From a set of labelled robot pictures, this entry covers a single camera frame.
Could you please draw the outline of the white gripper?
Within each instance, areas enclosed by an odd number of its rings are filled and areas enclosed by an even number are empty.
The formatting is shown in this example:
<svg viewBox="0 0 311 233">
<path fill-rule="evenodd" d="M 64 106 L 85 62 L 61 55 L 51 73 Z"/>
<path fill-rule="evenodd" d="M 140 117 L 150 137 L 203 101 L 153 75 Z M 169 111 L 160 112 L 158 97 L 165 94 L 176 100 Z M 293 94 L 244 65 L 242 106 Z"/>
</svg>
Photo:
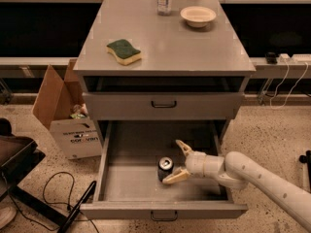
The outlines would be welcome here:
<svg viewBox="0 0 311 233">
<path fill-rule="evenodd" d="M 185 181 L 193 175 L 197 178 L 216 179 L 225 171 L 225 159 L 221 156 L 209 155 L 192 148 L 181 140 L 176 144 L 186 157 L 186 168 L 177 168 L 172 174 L 163 179 L 164 184 L 173 184 Z"/>
</svg>

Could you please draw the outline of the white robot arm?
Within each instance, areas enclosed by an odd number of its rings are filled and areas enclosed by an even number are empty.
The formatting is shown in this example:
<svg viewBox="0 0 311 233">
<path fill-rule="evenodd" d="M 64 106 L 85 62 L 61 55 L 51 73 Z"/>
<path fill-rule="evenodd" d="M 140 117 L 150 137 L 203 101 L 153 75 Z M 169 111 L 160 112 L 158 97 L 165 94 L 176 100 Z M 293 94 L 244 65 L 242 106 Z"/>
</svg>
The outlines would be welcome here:
<svg viewBox="0 0 311 233">
<path fill-rule="evenodd" d="M 305 230 L 311 232 L 311 194 L 263 168 L 247 155 L 231 151 L 225 157 L 193 150 L 181 140 L 176 144 L 183 152 L 185 168 L 178 168 L 162 180 L 178 183 L 189 177 L 214 179 L 222 186 L 243 189 L 251 183 Z"/>
</svg>

